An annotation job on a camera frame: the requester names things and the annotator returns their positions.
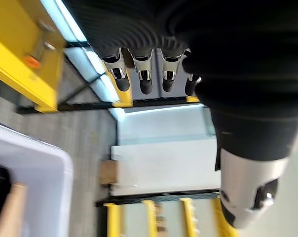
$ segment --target ceiling light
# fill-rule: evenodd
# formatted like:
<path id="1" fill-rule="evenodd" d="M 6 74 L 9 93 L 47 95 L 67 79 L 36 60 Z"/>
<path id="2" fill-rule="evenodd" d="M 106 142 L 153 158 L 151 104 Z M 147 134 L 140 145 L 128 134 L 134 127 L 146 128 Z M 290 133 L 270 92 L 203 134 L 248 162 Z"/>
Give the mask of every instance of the ceiling light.
<path id="1" fill-rule="evenodd" d="M 124 120 L 126 115 L 125 111 L 122 108 L 115 108 L 114 110 L 116 110 L 118 121 Z"/>
<path id="2" fill-rule="evenodd" d="M 86 37 L 84 36 L 83 32 L 80 30 L 80 27 L 75 22 L 74 18 L 71 16 L 70 12 L 64 5 L 64 3 L 61 0 L 56 0 L 56 3 L 65 17 L 67 23 L 69 24 L 69 27 L 71 28 L 72 32 L 74 33 L 74 36 L 78 41 L 86 41 Z"/>
<path id="3" fill-rule="evenodd" d="M 115 90 L 115 87 L 113 86 L 111 79 L 107 75 L 101 76 L 101 80 L 103 84 L 105 85 L 106 89 L 108 90 L 109 94 L 111 95 L 111 99 L 113 101 L 119 101 L 118 94 Z"/>
<path id="4" fill-rule="evenodd" d="M 86 56 L 90 60 L 92 66 L 96 70 L 98 74 L 103 74 L 105 72 L 103 64 L 101 63 L 101 60 L 99 56 L 93 52 L 93 51 L 86 51 L 85 52 Z"/>
<path id="5" fill-rule="evenodd" d="M 160 111 L 167 111 L 167 110 L 181 110 L 181 109 L 198 108 L 198 107 L 203 107 L 203 106 L 204 106 L 203 104 L 195 104 L 195 105 L 176 106 L 176 107 L 161 108 L 161 109 L 154 109 L 154 110 L 143 110 L 143 111 L 136 111 L 136 112 L 126 113 L 125 116 L 141 115 L 141 114 L 147 114 L 147 113 L 152 113 L 152 112 L 160 112 Z"/>

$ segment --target yellow shelf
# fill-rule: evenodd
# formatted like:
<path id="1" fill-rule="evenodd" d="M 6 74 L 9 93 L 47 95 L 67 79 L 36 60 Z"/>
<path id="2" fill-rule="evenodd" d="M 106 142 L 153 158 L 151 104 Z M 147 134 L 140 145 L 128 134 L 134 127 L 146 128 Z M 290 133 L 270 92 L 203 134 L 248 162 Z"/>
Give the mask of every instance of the yellow shelf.
<path id="1" fill-rule="evenodd" d="M 142 203 L 146 205 L 147 210 L 148 237 L 157 237 L 157 224 L 154 202 L 151 200 L 145 200 Z"/>
<path id="2" fill-rule="evenodd" d="M 193 200 L 190 198 L 180 198 L 184 209 L 184 219 L 186 223 L 187 237 L 197 237 L 196 224 L 194 222 Z"/>
<path id="3" fill-rule="evenodd" d="M 120 214 L 119 205 L 113 203 L 104 204 L 108 208 L 108 233 L 107 237 L 119 237 L 120 236 Z"/>
<path id="4" fill-rule="evenodd" d="M 43 55 L 42 67 L 32 70 L 24 63 L 41 37 L 37 22 L 53 26 L 48 41 L 56 48 Z M 41 112 L 57 108 L 57 93 L 66 41 L 39 0 L 0 0 L 0 80 L 36 104 Z"/>
<path id="5" fill-rule="evenodd" d="M 199 99 L 197 98 L 197 96 L 187 96 L 186 101 L 188 103 L 193 103 L 193 102 L 199 102 Z"/>

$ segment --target white container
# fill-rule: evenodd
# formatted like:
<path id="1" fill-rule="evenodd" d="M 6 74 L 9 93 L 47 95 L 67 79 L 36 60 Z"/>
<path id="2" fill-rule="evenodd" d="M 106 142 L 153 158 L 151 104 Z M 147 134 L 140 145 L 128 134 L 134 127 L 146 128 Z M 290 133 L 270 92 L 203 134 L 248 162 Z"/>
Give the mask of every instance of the white container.
<path id="1" fill-rule="evenodd" d="M 67 237 L 73 163 L 58 147 L 0 125 L 0 165 L 27 186 L 21 237 Z"/>

